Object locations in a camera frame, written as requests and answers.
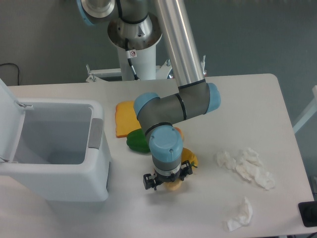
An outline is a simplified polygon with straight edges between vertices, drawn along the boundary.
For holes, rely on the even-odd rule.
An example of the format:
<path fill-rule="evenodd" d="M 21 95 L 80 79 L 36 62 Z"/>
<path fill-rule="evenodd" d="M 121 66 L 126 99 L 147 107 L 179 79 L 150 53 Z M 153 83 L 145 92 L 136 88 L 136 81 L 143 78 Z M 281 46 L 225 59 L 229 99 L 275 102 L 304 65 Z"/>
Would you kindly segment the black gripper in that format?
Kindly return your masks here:
<path fill-rule="evenodd" d="M 143 175 L 143 184 L 146 190 L 153 188 L 157 189 L 157 183 L 177 183 L 183 181 L 187 175 L 193 173 L 192 165 L 189 161 L 184 161 L 181 164 L 181 168 L 173 173 L 171 171 L 163 171 L 160 173 L 158 170 L 154 169 L 154 174 L 144 174 Z"/>

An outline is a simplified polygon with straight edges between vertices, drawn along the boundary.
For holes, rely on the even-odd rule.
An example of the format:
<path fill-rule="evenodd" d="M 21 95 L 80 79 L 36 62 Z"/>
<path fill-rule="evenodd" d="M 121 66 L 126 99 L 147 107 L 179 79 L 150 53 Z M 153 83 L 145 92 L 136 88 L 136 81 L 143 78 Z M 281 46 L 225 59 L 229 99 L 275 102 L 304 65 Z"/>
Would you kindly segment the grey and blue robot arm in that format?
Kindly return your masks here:
<path fill-rule="evenodd" d="M 109 39 L 124 52 L 121 73 L 134 81 L 145 79 L 145 67 L 135 67 L 141 51 L 165 40 L 178 92 L 164 98 L 145 93 L 134 102 L 154 164 L 154 173 L 143 176 L 146 189 L 192 174 L 193 165 L 181 161 L 183 141 L 173 125 L 212 112 L 221 103 L 217 87 L 205 80 L 184 2 L 157 0 L 154 4 L 155 15 L 148 11 L 146 0 L 77 2 L 87 24 L 109 23 Z"/>

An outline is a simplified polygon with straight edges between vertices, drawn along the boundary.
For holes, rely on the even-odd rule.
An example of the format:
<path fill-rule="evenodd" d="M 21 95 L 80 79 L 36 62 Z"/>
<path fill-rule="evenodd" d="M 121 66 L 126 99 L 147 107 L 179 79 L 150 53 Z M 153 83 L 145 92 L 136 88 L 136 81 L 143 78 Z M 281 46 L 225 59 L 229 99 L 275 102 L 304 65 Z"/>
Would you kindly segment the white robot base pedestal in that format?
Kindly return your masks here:
<path fill-rule="evenodd" d="M 148 13 L 140 23 L 130 24 L 118 18 L 109 23 L 108 38 L 116 47 L 120 68 L 91 70 L 86 65 L 88 82 L 120 77 L 123 81 L 171 79 L 171 61 L 156 62 L 156 46 L 162 33 L 158 18 Z"/>

